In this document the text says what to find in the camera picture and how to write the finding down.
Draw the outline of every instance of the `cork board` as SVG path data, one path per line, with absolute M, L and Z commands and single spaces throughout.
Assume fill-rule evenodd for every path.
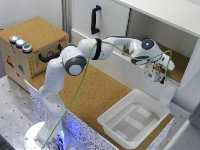
M 162 51 L 170 50 L 169 48 L 167 48 L 161 44 L 158 44 L 158 45 Z M 172 58 L 171 59 L 175 64 L 175 68 L 172 71 L 168 70 L 167 76 L 169 78 L 172 78 L 173 80 L 181 83 L 181 80 L 183 78 L 183 75 L 185 73 L 185 70 L 187 68 L 187 65 L 188 65 L 190 59 L 174 50 L 172 50 Z M 159 72 L 162 72 L 163 74 L 165 73 L 163 70 L 160 69 L 160 67 L 156 66 L 155 69 Z
M 59 95 L 66 108 L 69 106 L 82 77 L 83 73 L 76 77 L 68 74 L 65 75 L 63 90 L 59 92 Z M 31 79 L 29 83 L 36 87 L 36 89 L 39 89 L 44 84 L 44 80 L 45 72 Z M 117 146 L 120 150 L 124 150 L 124 148 L 105 134 L 102 126 L 97 122 L 97 118 L 129 92 L 131 92 L 131 89 L 122 85 L 92 65 L 89 65 L 85 81 L 83 82 L 70 111 Z M 168 115 L 136 150 L 146 149 L 172 118 L 173 116 L 171 114 Z
M 54 41 L 69 36 L 66 32 L 43 20 L 40 17 L 27 20 L 5 30 L 0 31 L 0 37 L 10 42 L 10 36 L 17 35 L 30 44 L 33 51 L 53 43 Z

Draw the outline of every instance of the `cabinet handle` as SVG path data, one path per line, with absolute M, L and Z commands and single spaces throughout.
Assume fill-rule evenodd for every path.
M 58 45 L 58 49 L 60 50 L 60 52 L 61 52 L 61 50 L 63 49 L 63 48 L 61 47 L 60 44 Z M 54 58 L 60 56 L 60 52 L 57 52 L 57 53 L 55 53 L 55 54 L 52 54 L 52 55 L 49 56 L 49 57 L 43 57 L 42 54 L 39 54 L 38 57 L 39 57 L 39 59 L 40 59 L 42 62 L 47 63 L 47 62 L 49 62 L 51 59 L 54 59 Z
M 98 5 L 96 5 L 96 8 L 92 10 L 91 31 L 93 35 L 100 31 L 96 28 L 96 12 L 99 10 L 101 10 L 101 7 Z

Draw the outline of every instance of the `brown box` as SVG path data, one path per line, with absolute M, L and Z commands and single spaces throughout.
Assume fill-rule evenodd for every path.
M 22 49 L 10 44 L 10 36 L 16 35 L 32 46 L 31 53 L 23 53 Z M 36 17 L 5 30 L 0 31 L 0 50 L 8 76 L 28 91 L 27 81 L 46 70 L 47 64 L 39 59 L 39 54 L 48 57 L 59 52 L 58 45 L 64 47 L 69 43 L 69 35 Z

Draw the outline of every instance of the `green cable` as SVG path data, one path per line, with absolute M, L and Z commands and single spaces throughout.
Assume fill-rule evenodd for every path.
M 156 58 L 156 57 L 158 57 L 158 56 L 160 56 L 160 55 L 162 55 L 162 54 L 164 54 L 164 53 L 169 52 L 169 53 L 170 53 L 170 59 L 169 59 L 168 64 L 167 64 L 167 69 L 165 70 L 165 77 L 167 76 L 167 70 L 168 70 L 169 62 L 170 62 L 170 60 L 171 60 L 171 55 L 172 55 L 172 51 L 171 51 L 171 50 L 165 51 L 165 52 L 163 52 L 163 53 L 161 53 L 161 54 L 158 54 L 158 55 L 156 55 L 156 56 L 154 56 L 154 57 L 151 57 L 151 58 L 147 58 L 147 59 L 137 59 L 137 58 L 133 58 L 133 57 L 131 57 L 130 55 L 126 54 L 123 50 L 121 50 L 119 47 L 117 47 L 116 45 L 114 45 L 114 44 L 112 44 L 112 43 L 105 42 L 105 41 L 102 41 L 102 43 L 106 43 L 106 44 L 110 44 L 110 45 L 114 46 L 115 48 L 117 48 L 118 50 L 120 50 L 123 54 L 125 54 L 126 56 L 128 56 L 129 58 L 135 59 L 135 60 L 150 60 L 150 59 Z M 45 142 L 44 145 L 42 146 L 41 150 L 45 147 L 45 145 L 46 145 L 47 142 L 49 141 L 50 137 L 52 136 L 53 132 L 54 132 L 55 129 L 58 127 L 58 125 L 60 124 L 60 122 L 61 122 L 62 119 L 65 117 L 65 115 L 68 113 L 69 109 L 71 108 L 72 104 L 74 103 L 74 100 L 75 100 L 75 98 L 76 98 L 76 96 L 77 96 L 77 94 L 78 94 L 78 92 L 79 92 L 79 90 L 80 90 L 80 88 L 81 88 L 81 86 L 82 86 L 82 84 L 83 84 L 83 81 L 84 81 L 84 79 L 85 79 L 85 76 L 86 76 L 86 73 L 87 73 L 87 69 L 88 69 L 88 65 L 89 65 L 89 62 L 90 62 L 90 58 L 91 58 L 92 52 L 93 52 L 93 50 L 94 50 L 94 47 L 95 47 L 96 45 L 97 45 L 97 43 L 95 43 L 95 44 L 93 45 L 93 47 L 92 47 L 92 49 L 91 49 L 91 51 L 90 51 L 90 55 L 89 55 L 89 58 L 88 58 L 88 62 L 87 62 L 87 65 L 86 65 L 86 69 L 85 69 L 85 73 L 84 73 L 83 78 L 82 78 L 82 80 L 81 80 L 81 83 L 80 83 L 80 85 L 79 85 L 79 87 L 78 87 L 78 89 L 77 89 L 77 91 L 76 91 L 76 93 L 75 93 L 75 95 L 74 95 L 74 97 L 73 97 L 73 99 L 72 99 L 72 102 L 70 103 L 69 107 L 66 109 L 65 113 L 63 114 L 63 116 L 61 117 L 61 119 L 58 121 L 58 123 L 56 124 L 56 126 L 54 127 L 53 131 L 51 132 L 51 134 L 49 135 L 48 139 L 46 140 L 46 142 Z

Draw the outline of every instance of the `translucent container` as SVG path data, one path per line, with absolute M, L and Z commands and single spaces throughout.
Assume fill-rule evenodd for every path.
M 169 113 L 169 108 L 134 89 L 97 121 L 105 133 L 122 147 L 135 149 Z

